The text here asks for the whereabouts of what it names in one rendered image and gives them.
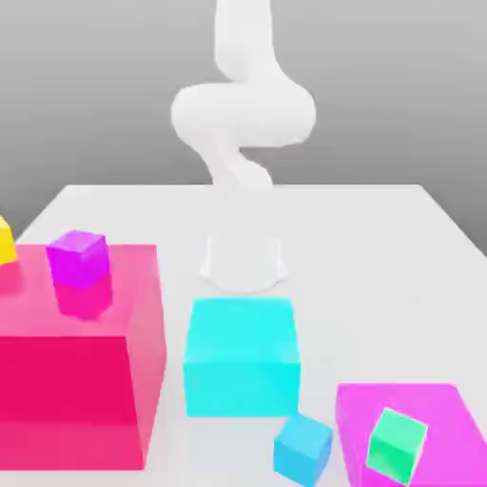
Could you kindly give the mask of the small blue cube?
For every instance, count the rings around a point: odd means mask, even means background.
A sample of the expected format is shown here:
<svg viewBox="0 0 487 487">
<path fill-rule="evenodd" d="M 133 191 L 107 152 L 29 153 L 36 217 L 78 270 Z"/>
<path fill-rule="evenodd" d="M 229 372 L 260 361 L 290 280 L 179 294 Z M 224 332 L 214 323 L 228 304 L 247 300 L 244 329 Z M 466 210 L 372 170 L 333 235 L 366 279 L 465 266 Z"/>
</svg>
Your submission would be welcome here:
<svg viewBox="0 0 487 487">
<path fill-rule="evenodd" d="M 302 487 L 315 487 L 329 460 L 332 442 L 330 426 L 302 414 L 293 415 L 274 439 L 274 471 Z"/>
</svg>

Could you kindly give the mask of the small yellow cube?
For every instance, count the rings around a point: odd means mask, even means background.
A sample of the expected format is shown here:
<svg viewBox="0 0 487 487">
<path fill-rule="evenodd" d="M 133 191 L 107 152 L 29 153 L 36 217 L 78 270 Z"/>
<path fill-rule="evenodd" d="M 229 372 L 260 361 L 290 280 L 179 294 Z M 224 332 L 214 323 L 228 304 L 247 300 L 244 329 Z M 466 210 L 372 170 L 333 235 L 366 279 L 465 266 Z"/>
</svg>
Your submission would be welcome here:
<svg viewBox="0 0 487 487">
<path fill-rule="evenodd" d="M 0 265 L 13 263 L 17 260 L 15 241 L 10 225 L 0 215 Z"/>
</svg>

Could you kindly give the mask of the large magenta box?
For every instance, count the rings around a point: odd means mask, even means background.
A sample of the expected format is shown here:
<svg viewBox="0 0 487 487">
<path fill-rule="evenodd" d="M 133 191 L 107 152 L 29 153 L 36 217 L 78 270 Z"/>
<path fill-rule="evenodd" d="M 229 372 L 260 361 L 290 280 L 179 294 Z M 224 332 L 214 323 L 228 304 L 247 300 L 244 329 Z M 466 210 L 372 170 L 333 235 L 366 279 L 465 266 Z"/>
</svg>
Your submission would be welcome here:
<svg viewBox="0 0 487 487">
<path fill-rule="evenodd" d="M 366 467 L 386 407 L 428 425 L 410 487 L 487 487 L 487 442 L 455 385 L 342 382 L 335 413 L 351 487 L 404 487 Z"/>
</svg>

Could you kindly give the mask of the large pink box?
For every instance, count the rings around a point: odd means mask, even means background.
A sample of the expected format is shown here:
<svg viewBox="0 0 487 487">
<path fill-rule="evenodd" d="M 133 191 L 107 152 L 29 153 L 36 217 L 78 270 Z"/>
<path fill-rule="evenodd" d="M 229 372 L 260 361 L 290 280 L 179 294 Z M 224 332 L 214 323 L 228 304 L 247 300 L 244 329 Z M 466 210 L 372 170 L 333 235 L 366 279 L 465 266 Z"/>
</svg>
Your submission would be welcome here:
<svg viewBox="0 0 487 487">
<path fill-rule="evenodd" d="M 157 249 L 114 244 L 87 289 L 46 249 L 0 266 L 0 471 L 141 470 L 166 369 Z"/>
</svg>

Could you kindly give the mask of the large cyan box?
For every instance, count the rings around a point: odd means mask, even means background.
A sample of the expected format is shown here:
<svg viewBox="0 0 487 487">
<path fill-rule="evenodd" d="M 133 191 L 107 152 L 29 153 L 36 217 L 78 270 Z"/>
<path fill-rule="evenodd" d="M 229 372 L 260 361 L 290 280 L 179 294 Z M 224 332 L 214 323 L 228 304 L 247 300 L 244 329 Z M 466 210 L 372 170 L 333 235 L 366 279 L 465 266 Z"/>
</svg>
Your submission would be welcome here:
<svg viewBox="0 0 487 487">
<path fill-rule="evenodd" d="M 197 298 L 183 359 L 190 417 L 297 413 L 301 357 L 288 298 Z"/>
</svg>

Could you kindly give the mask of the small green cube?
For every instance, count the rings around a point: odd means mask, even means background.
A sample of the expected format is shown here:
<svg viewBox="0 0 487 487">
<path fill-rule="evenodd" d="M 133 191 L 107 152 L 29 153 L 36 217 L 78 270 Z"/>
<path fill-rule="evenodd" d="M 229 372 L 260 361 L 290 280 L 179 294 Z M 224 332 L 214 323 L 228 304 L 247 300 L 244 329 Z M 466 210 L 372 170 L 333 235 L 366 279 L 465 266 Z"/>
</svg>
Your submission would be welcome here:
<svg viewBox="0 0 487 487">
<path fill-rule="evenodd" d="M 426 423 L 385 407 L 369 437 L 366 466 L 409 487 L 427 433 Z"/>
</svg>

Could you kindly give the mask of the small purple cube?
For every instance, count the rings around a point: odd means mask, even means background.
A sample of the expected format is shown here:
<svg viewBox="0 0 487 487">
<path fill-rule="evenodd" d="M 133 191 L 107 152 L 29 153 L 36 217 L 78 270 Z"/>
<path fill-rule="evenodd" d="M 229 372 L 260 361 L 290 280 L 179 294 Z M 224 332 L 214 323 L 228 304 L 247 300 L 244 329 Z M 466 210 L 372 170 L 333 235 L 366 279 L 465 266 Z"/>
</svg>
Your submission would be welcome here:
<svg viewBox="0 0 487 487">
<path fill-rule="evenodd" d="M 89 288 L 109 272 L 106 237 L 73 229 L 46 246 L 55 284 Z"/>
</svg>

